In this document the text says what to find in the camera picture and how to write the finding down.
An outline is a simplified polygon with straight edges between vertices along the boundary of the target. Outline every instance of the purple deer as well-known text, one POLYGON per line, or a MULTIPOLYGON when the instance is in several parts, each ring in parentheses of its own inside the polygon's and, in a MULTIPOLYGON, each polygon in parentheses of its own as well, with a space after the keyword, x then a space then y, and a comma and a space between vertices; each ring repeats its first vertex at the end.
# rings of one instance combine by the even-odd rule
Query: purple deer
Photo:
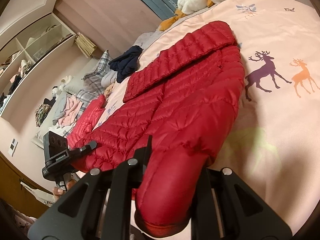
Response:
POLYGON ((283 76, 281 76, 276 71, 276 66, 273 63, 273 61, 271 61, 272 59, 275 59, 275 58, 268 56, 269 54, 270 52, 267 52, 267 51, 262 51, 262 52, 256 51, 255 56, 258 59, 253 59, 252 56, 249 57, 249 60, 252 60, 252 61, 263 60, 265 62, 265 64, 261 68, 252 71, 249 75, 245 77, 246 80, 248 81, 248 84, 245 86, 245 98, 248 99, 249 101, 251 101, 251 98, 249 98, 248 96, 248 88, 251 87, 254 83, 256 84, 257 88, 260 88, 261 90, 268 93, 272 92, 271 90, 266 90, 262 86, 260 86, 260 79, 263 77, 270 75, 277 89, 279 89, 280 87, 276 83, 275 75, 282 78, 284 81, 286 81, 289 84, 292 83, 290 81, 287 81, 283 76))

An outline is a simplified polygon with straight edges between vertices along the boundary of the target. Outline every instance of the wooden door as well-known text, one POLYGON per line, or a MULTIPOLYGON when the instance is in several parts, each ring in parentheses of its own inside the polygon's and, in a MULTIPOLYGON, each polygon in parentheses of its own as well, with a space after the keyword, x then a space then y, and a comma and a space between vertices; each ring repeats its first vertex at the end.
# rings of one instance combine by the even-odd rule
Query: wooden door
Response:
POLYGON ((0 153, 0 198, 19 212, 29 217, 39 218, 48 207, 22 187, 21 180, 31 188, 46 191, 24 176, 0 153))

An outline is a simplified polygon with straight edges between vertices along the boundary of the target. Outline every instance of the orange deer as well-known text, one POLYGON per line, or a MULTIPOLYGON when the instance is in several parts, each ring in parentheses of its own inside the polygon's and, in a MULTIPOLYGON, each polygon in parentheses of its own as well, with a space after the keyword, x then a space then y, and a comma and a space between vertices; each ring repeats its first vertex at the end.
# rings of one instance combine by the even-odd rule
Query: orange deer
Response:
POLYGON ((289 65, 291 66, 294 66, 294 67, 297 67, 297 66, 300 66, 302 68, 302 71, 296 75, 294 75, 292 77, 292 81, 294 82, 294 89, 296 90, 296 93, 297 93, 297 96, 299 98, 301 98, 301 96, 298 94, 298 91, 297 91, 297 85, 300 83, 300 85, 309 93, 311 94, 303 85, 302 81, 305 80, 305 79, 308 79, 309 80, 309 83, 310 83, 310 86, 311 86, 311 89, 312 89, 312 92, 314 93, 315 91, 313 90, 313 87, 312 87, 312 83, 311 81, 314 82, 314 84, 316 85, 316 87, 320 90, 320 88, 317 86, 316 82, 313 80, 312 77, 310 77, 310 73, 309 73, 309 70, 307 69, 307 64, 303 62, 302 59, 293 59, 293 64, 290 63, 289 65))

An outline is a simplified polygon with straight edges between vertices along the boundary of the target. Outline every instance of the silver bolt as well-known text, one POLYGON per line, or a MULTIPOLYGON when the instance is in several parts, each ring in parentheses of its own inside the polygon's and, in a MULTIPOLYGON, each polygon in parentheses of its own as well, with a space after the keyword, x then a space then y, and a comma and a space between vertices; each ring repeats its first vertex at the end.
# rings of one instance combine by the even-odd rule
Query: silver bolt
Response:
POLYGON ((100 169, 98 169, 98 168, 93 168, 91 171, 90 171, 90 174, 92 175, 92 176, 96 176, 96 175, 98 175, 100 173, 100 169))
POLYGON ((138 160, 137 160, 137 159, 132 158, 132 159, 129 159, 129 160, 128 160, 128 164, 129 164, 130 166, 134 166, 134 165, 136 165, 137 163, 138 163, 138 160))
POLYGON ((223 173, 224 175, 231 175, 231 174, 232 174, 232 169, 230 169, 230 168, 224 168, 224 169, 222 170, 222 173, 223 173))

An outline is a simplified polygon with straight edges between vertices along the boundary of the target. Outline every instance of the wall switch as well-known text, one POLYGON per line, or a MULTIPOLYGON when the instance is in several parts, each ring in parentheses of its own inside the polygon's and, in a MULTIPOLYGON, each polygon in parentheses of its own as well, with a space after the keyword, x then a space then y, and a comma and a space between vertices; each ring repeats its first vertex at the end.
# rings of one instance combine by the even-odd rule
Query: wall switch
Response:
POLYGON ((18 141, 15 138, 13 138, 8 151, 11 157, 13 157, 13 153, 16 150, 17 144, 18 144, 18 141))

